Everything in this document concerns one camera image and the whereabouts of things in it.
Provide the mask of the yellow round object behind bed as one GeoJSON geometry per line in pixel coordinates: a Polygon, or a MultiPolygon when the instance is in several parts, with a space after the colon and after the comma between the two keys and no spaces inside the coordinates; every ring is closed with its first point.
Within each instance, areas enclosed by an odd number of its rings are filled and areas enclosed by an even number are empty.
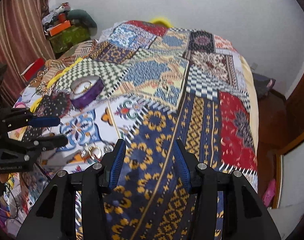
{"type": "Polygon", "coordinates": [[[172,28],[173,25],[164,17],[155,17],[152,20],[150,20],[150,23],[155,25],[160,25],[165,28],[172,28]]]}

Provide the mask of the wooden wardrobe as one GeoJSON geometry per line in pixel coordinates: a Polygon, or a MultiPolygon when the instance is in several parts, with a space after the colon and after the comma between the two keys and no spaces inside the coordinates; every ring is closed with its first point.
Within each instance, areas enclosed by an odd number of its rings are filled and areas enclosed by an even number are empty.
{"type": "Polygon", "coordinates": [[[258,194],[260,197],[281,170],[277,152],[304,133],[304,73],[286,98],[271,89],[259,100],[258,194]]]}

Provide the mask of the purple heart-shaped jewelry tin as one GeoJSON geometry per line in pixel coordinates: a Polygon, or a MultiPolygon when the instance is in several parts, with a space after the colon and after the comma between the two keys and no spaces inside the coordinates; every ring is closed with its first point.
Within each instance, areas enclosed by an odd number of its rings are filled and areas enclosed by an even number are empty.
{"type": "Polygon", "coordinates": [[[104,87],[97,75],[80,77],[70,84],[70,101],[77,109],[85,108],[102,94],[104,87]]]}

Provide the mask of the dark bag on floor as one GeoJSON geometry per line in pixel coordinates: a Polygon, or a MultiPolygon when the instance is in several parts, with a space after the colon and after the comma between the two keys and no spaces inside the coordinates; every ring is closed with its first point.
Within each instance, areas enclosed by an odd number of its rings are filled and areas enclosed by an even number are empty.
{"type": "Polygon", "coordinates": [[[257,98],[260,100],[268,95],[268,92],[271,91],[275,85],[276,80],[257,73],[253,73],[252,75],[257,98]]]}

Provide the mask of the pink slipper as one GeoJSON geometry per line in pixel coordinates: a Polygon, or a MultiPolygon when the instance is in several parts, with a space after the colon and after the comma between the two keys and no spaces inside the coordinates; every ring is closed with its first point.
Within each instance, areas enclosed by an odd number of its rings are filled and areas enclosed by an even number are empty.
{"type": "Polygon", "coordinates": [[[276,184],[276,180],[273,178],[268,183],[268,187],[262,196],[262,202],[265,207],[269,207],[270,203],[272,202],[275,196],[275,184],[276,184]]]}

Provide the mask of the striped red curtain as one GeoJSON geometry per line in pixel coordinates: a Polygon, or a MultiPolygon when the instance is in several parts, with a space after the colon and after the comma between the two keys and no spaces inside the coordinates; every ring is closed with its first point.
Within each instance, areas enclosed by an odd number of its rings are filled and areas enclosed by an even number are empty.
{"type": "Polygon", "coordinates": [[[0,1],[0,63],[7,65],[0,97],[6,106],[25,88],[25,68],[38,58],[54,58],[41,23],[48,11],[49,0],[0,1]]]}

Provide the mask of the orange box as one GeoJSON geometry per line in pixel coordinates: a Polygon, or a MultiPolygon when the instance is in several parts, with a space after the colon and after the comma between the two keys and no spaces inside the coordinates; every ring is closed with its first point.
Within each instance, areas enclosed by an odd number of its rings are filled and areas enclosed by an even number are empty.
{"type": "Polygon", "coordinates": [[[64,21],[63,23],[60,23],[58,25],[55,25],[54,27],[49,28],[47,32],[50,36],[55,36],[56,34],[70,27],[71,27],[70,21],[64,21]]]}

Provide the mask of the yellow cloth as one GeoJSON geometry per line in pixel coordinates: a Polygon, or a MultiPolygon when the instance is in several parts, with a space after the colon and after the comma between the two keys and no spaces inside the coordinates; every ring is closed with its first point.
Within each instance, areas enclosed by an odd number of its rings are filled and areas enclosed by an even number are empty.
{"type": "Polygon", "coordinates": [[[45,95],[50,95],[52,90],[53,90],[53,86],[54,84],[62,77],[64,76],[68,71],[70,71],[75,65],[77,65],[78,63],[80,63],[83,60],[82,57],[79,57],[77,60],[75,60],[74,63],[72,63],[69,67],[65,68],[64,70],[62,70],[62,72],[60,72],[59,74],[57,74],[56,76],[54,76],[46,85],[45,88],[45,92],[42,94],[42,97],[37,99],[30,107],[30,111],[32,113],[34,113],[37,109],[37,107],[39,106],[40,102],[42,101],[42,98],[45,95]]]}

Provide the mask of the colourful patchwork bedspread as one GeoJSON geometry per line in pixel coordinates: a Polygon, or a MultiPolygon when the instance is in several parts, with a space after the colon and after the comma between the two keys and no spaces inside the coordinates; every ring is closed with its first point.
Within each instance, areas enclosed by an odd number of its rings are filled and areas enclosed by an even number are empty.
{"type": "Polygon", "coordinates": [[[54,84],[36,113],[61,123],[28,127],[23,141],[63,134],[68,143],[20,175],[22,215],[58,170],[84,171],[118,139],[126,143],[124,163],[104,196],[112,239],[186,239],[195,197],[175,170],[176,139],[200,162],[239,170],[257,187],[259,110],[250,68],[228,40],[204,30],[120,23],[54,84]],[[77,109],[70,84],[90,75],[102,78],[104,90],[77,109]]]}

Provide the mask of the striped brown blanket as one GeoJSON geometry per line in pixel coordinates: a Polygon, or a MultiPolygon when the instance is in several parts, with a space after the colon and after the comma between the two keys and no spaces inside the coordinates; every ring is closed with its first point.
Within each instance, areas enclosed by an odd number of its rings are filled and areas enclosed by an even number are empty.
{"type": "Polygon", "coordinates": [[[81,42],[70,50],[66,51],[59,59],[49,59],[45,62],[45,66],[37,71],[36,76],[29,82],[29,86],[38,87],[48,82],[60,74],[65,68],[73,64],[78,58],[87,57],[91,50],[97,45],[97,40],[88,40],[81,42]]]}

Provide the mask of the grey-green pillow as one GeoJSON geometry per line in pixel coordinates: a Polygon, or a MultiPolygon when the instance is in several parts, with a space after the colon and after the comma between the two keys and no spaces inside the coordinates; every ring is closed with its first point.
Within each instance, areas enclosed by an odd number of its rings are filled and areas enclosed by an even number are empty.
{"type": "Polygon", "coordinates": [[[78,20],[89,28],[97,28],[96,22],[85,10],[75,9],[67,13],[68,20],[78,20]]]}

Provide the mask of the red box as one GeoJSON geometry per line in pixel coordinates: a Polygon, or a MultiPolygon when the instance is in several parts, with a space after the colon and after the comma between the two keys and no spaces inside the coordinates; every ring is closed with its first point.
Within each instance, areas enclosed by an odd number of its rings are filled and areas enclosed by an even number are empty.
{"type": "Polygon", "coordinates": [[[40,71],[45,66],[45,61],[43,58],[38,58],[32,64],[30,64],[22,73],[21,76],[26,80],[30,81],[33,79],[38,71],[40,71]]]}

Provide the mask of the clutter pile on box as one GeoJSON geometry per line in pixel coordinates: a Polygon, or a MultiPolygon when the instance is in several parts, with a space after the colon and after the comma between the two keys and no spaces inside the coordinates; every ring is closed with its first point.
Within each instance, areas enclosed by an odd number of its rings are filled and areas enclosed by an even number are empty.
{"type": "Polygon", "coordinates": [[[44,31],[47,31],[54,25],[54,22],[58,19],[58,15],[70,11],[70,5],[68,2],[60,4],[57,8],[51,10],[41,20],[44,31]]]}

